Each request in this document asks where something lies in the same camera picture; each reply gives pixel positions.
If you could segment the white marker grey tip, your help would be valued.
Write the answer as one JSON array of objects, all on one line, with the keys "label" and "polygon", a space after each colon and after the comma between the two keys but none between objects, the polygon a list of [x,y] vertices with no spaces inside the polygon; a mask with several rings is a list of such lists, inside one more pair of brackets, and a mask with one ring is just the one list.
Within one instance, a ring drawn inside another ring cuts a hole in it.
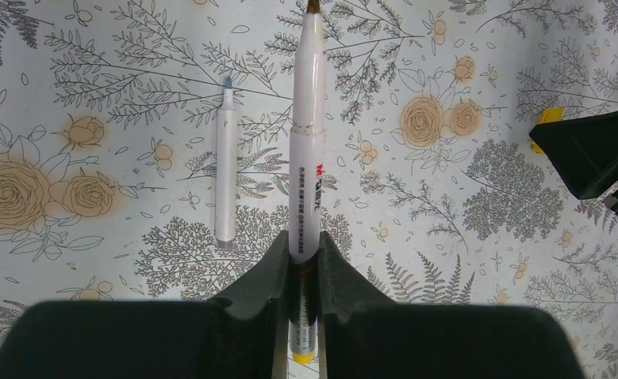
[{"label": "white marker grey tip", "polygon": [[320,3],[309,1],[295,51],[294,103],[289,146],[288,251],[294,299],[289,343],[295,362],[306,364],[316,350],[317,257],[324,179],[324,103],[327,53]]}]

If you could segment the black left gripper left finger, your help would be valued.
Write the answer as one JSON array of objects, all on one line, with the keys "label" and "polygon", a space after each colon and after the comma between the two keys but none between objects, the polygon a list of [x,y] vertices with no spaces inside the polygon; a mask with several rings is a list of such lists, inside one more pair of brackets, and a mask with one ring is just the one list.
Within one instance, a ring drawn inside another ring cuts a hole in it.
[{"label": "black left gripper left finger", "polygon": [[0,378],[285,378],[288,234],[205,301],[49,301],[0,346]]}]

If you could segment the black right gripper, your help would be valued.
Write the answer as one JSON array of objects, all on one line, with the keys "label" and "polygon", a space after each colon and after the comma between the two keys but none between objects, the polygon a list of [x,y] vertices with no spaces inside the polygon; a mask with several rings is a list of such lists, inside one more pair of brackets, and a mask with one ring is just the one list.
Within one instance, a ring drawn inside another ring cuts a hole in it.
[{"label": "black right gripper", "polygon": [[[529,136],[577,199],[597,198],[618,181],[618,111],[538,123]],[[618,216],[618,190],[604,204]]]}]

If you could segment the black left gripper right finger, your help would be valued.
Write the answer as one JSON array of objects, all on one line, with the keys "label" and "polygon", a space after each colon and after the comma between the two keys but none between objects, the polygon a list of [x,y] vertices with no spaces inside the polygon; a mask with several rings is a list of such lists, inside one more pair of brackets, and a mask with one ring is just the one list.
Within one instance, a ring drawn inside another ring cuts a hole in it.
[{"label": "black left gripper right finger", "polygon": [[581,378],[568,338],[529,306],[398,304],[339,252],[316,255],[322,378]]}]

